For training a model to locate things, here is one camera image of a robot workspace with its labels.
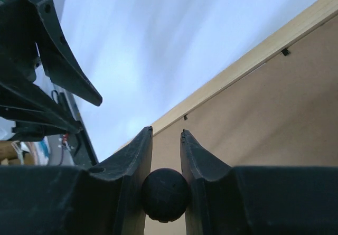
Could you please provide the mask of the wooden picture frame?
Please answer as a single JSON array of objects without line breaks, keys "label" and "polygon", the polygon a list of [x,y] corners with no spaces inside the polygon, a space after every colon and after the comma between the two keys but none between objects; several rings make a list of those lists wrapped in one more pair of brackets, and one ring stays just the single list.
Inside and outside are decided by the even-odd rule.
[{"label": "wooden picture frame", "polygon": [[[317,0],[153,123],[151,172],[182,174],[184,130],[231,167],[337,168],[337,0]],[[145,213],[144,234],[187,234],[185,212]]]}]

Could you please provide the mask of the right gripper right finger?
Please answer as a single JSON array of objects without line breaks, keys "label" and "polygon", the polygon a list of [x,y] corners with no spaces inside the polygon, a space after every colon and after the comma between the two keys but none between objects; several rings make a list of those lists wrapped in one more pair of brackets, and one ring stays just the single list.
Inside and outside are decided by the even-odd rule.
[{"label": "right gripper right finger", "polygon": [[188,130],[180,155],[187,234],[337,234],[336,167],[231,167]]}]

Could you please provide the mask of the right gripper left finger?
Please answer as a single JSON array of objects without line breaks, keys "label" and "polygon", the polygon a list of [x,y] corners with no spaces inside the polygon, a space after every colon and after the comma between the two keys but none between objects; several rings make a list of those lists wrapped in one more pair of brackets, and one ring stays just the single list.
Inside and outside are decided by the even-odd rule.
[{"label": "right gripper left finger", "polygon": [[151,169],[152,127],[83,169],[2,166],[1,234],[143,234],[140,189]]}]

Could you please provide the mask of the aluminium rail across front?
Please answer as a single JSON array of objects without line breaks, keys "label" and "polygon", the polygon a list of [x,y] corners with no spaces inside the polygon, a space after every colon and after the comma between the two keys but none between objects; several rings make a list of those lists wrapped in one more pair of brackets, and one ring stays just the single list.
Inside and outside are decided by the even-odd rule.
[{"label": "aluminium rail across front", "polygon": [[84,126],[83,126],[83,121],[81,118],[81,114],[80,111],[78,109],[78,106],[76,104],[74,95],[68,91],[64,91],[63,92],[68,108],[70,110],[70,112],[72,113],[73,118],[78,122],[78,124],[80,125],[80,130],[84,130]]}]

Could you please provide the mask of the red handled screwdriver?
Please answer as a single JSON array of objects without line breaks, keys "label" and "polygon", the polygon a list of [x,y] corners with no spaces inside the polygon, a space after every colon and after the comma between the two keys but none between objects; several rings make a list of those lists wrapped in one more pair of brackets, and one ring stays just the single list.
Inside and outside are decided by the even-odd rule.
[{"label": "red handled screwdriver", "polygon": [[144,180],[141,201],[150,219],[161,223],[173,222],[184,214],[190,202],[189,185],[178,171],[159,168]]}]

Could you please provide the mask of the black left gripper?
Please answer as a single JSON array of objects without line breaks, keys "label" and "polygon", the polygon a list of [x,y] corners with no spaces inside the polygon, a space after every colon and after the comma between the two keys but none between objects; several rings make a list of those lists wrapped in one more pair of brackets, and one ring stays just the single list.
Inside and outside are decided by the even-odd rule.
[{"label": "black left gripper", "polygon": [[79,130],[75,119],[34,84],[41,63],[37,47],[52,83],[95,106],[102,103],[66,41],[53,0],[1,0],[1,117],[15,123],[5,139],[38,142],[46,126]]}]

